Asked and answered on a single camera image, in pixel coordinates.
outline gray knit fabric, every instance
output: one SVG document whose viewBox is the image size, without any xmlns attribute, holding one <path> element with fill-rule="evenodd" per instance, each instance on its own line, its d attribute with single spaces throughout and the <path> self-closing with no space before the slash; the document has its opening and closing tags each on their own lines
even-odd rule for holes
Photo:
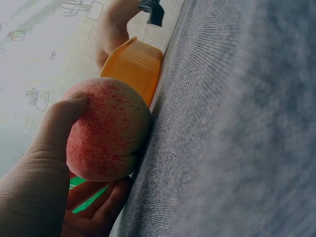
<svg viewBox="0 0 316 237">
<path fill-rule="evenodd" d="M 316 1 L 187 0 L 123 237 L 316 236 Z"/>
</svg>

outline skin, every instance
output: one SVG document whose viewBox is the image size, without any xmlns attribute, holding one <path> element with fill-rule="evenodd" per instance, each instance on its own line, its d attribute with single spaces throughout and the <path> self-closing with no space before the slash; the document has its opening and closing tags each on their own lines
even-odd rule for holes
<svg viewBox="0 0 316 237">
<path fill-rule="evenodd" d="M 98 26 L 97 57 L 108 55 L 128 40 L 127 22 L 139 9 L 137 0 L 116 0 Z M 72 125 L 86 109 L 86 95 L 76 91 L 46 112 L 39 131 L 21 160 L 0 180 L 1 236 L 106 237 L 123 208 L 132 185 L 85 182 L 69 191 L 74 177 L 66 165 L 66 144 Z M 109 186 L 88 209 L 72 210 Z"/>
</svg>

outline green object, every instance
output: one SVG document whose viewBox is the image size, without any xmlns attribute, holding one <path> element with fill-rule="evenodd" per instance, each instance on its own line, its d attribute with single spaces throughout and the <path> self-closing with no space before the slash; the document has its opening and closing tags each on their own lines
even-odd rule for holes
<svg viewBox="0 0 316 237">
<path fill-rule="evenodd" d="M 85 180 L 81 179 L 79 177 L 73 178 L 70 180 L 70 186 L 69 188 L 72 189 L 73 187 L 82 184 Z M 85 201 L 83 204 L 78 206 L 75 210 L 73 210 L 73 213 L 78 213 L 82 210 L 85 210 L 88 206 L 90 206 L 94 200 L 96 200 L 107 188 L 102 189 L 101 191 L 97 192 L 93 197 Z"/>
</svg>

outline peach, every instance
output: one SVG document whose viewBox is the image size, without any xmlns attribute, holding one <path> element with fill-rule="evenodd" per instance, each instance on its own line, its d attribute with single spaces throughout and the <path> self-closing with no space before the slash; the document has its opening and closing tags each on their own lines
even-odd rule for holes
<svg viewBox="0 0 316 237">
<path fill-rule="evenodd" d="M 81 90 L 87 109 L 73 125 L 67 142 L 67 165 L 89 181 L 111 182 L 129 175 L 151 124 L 142 97 L 117 79 L 94 78 L 73 86 L 64 97 Z"/>
</svg>

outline orange plastic object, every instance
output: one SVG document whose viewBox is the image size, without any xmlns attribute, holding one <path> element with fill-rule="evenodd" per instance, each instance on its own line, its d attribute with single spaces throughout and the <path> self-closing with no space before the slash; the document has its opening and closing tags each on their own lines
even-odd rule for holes
<svg viewBox="0 0 316 237">
<path fill-rule="evenodd" d="M 160 74 L 162 52 L 136 37 L 108 57 L 100 77 L 119 79 L 134 88 L 150 106 Z"/>
</svg>

